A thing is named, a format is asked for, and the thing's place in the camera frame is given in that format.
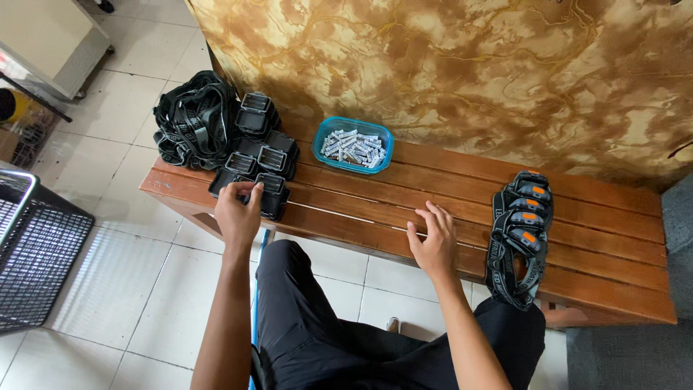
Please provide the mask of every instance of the basket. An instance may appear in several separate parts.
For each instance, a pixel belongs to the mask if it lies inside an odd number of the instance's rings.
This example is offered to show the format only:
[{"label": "basket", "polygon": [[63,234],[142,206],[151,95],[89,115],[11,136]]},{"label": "basket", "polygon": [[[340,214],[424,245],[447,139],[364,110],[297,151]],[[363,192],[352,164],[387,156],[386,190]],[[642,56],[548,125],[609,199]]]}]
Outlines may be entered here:
[{"label": "basket", "polygon": [[38,177],[0,169],[0,335],[47,320],[93,225]]}]

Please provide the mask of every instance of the black pants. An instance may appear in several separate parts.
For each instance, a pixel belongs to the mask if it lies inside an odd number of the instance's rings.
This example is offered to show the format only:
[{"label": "black pants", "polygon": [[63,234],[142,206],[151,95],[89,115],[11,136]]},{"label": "black pants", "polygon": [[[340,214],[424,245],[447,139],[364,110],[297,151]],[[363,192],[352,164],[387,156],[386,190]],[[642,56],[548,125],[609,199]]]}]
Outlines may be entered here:
[{"label": "black pants", "polygon": [[[457,389],[447,334],[393,362],[360,356],[297,243],[279,240],[268,245],[256,277],[258,344],[276,389],[305,389],[333,377],[360,376],[368,378],[356,381],[363,388],[392,382],[405,388]],[[526,389],[544,351],[542,312],[536,306],[521,312],[487,299],[474,316],[513,388]]]}]

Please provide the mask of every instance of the shoe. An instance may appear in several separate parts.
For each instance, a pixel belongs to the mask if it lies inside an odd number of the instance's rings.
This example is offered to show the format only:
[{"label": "shoe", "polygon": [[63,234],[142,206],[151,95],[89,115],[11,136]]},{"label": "shoe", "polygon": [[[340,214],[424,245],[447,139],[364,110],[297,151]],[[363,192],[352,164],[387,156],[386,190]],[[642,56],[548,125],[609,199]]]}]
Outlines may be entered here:
[{"label": "shoe", "polygon": [[388,332],[395,332],[397,334],[400,334],[402,330],[402,323],[399,322],[399,319],[397,317],[392,317],[391,319],[387,320],[385,329]]},{"label": "shoe", "polygon": [[106,13],[113,13],[113,11],[115,11],[115,8],[113,8],[113,4],[111,4],[111,2],[108,0],[101,1],[101,3],[98,5],[98,7],[101,8],[101,10],[103,12],[106,12]]}]

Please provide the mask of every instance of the person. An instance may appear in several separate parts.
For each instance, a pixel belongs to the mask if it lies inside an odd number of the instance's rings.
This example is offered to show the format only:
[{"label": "person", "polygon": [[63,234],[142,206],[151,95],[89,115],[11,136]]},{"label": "person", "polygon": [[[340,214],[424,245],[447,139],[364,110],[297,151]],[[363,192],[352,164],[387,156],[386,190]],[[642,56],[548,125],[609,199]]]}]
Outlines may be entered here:
[{"label": "person", "polygon": [[[263,184],[232,183],[214,210],[222,267],[191,382],[192,390],[246,389],[251,364],[250,250]],[[247,205],[237,195],[250,195]],[[416,263],[433,282],[447,333],[393,362],[371,362],[349,342],[293,241],[267,245],[258,265],[258,349],[275,389],[522,389],[544,349],[545,319],[491,298],[472,312],[455,270],[455,227],[426,202],[422,242],[407,223]]]}]

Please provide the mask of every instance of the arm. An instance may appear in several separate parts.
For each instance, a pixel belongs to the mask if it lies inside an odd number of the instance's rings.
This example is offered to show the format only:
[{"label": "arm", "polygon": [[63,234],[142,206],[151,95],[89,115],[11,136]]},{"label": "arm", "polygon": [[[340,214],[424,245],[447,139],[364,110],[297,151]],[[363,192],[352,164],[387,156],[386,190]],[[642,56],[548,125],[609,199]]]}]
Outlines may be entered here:
[{"label": "arm", "polygon": [[479,328],[455,270],[457,244],[453,218],[431,202],[416,210],[426,220],[428,238],[421,242],[416,227],[407,223],[409,245],[416,263],[435,287],[450,340],[455,376],[460,389],[510,389],[505,372]]},{"label": "arm", "polygon": [[[232,183],[219,191],[214,218],[224,236],[221,273],[195,363],[191,390],[247,389],[250,377],[249,260],[260,228],[262,183]],[[248,194],[244,206],[237,194]]]}]

